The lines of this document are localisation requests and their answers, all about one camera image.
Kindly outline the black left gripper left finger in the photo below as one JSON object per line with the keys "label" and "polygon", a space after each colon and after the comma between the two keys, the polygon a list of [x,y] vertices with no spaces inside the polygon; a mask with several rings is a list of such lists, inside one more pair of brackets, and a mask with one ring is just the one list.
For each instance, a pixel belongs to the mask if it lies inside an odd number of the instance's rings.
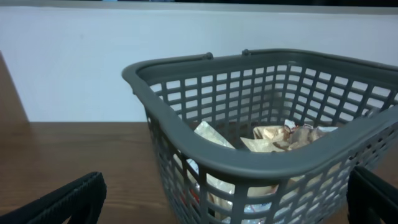
{"label": "black left gripper left finger", "polygon": [[1,216],[1,223],[96,224],[107,186],[100,172],[90,172],[43,197]]}

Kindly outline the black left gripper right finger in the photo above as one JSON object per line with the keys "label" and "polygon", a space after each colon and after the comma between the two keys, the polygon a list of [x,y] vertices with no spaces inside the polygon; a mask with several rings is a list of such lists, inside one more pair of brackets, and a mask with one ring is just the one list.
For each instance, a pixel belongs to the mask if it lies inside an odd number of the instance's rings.
{"label": "black left gripper right finger", "polygon": [[397,189],[365,167],[350,172],[346,198],[350,224],[397,224]]}

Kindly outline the grey plastic slotted basket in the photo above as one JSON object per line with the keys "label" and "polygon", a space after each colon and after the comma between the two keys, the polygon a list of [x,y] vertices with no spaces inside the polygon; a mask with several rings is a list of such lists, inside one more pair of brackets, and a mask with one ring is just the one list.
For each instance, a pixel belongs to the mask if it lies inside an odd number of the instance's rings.
{"label": "grey plastic slotted basket", "polygon": [[397,142],[397,68],[304,50],[148,60],[143,104],[180,223],[320,223]]}

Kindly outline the beige cookie pouch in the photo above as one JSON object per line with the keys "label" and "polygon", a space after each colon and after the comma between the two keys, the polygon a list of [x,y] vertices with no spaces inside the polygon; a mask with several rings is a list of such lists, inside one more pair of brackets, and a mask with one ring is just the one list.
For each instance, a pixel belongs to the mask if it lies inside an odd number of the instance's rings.
{"label": "beige cookie pouch", "polygon": [[336,126],[300,126],[286,119],[282,126],[257,126],[253,129],[253,139],[241,140],[252,152],[287,152],[307,146],[337,129]]}

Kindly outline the tan powder bag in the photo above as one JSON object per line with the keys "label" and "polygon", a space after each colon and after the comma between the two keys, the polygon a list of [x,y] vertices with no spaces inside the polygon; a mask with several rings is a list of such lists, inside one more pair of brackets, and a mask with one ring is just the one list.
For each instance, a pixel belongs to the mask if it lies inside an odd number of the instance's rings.
{"label": "tan powder bag", "polygon": [[[194,131],[189,131],[188,127],[178,124],[173,125],[172,130],[176,133],[173,139],[176,140],[177,146],[182,146],[181,149],[188,152],[189,156],[194,156],[194,159],[199,159],[199,162],[207,169],[221,172],[221,168],[226,168],[225,163],[221,161],[223,156],[222,152],[228,150],[235,151],[236,149],[232,146],[219,132],[217,132],[210,124],[206,121],[202,121]],[[185,160],[188,163],[188,168],[192,168],[195,171],[193,174],[198,174],[199,162],[195,162],[193,159]],[[197,180],[194,180],[193,174],[189,173],[188,180],[198,186]],[[210,174],[206,175],[206,181],[214,188],[222,190],[228,194],[233,194],[235,187],[233,184],[229,184],[223,180],[213,177]],[[230,200],[223,199],[215,194],[208,193],[211,202],[215,205],[222,207],[225,210],[231,210],[233,203]]]}

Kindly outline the orange spaghetti pasta packet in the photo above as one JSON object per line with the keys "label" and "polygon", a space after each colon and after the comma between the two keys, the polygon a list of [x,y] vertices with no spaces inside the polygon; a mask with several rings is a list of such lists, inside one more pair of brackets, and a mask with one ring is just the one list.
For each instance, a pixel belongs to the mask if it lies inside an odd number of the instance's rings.
{"label": "orange spaghetti pasta packet", "polygon": [[195,193],[193,189],[187,190],[182,190],[182,193],[180,194],[180,199],[182,203],[187,206],[188,205],[188,200],[190,201],[190,205],[193,207],[199,207],[200,204],[200,198],[199,196]]}

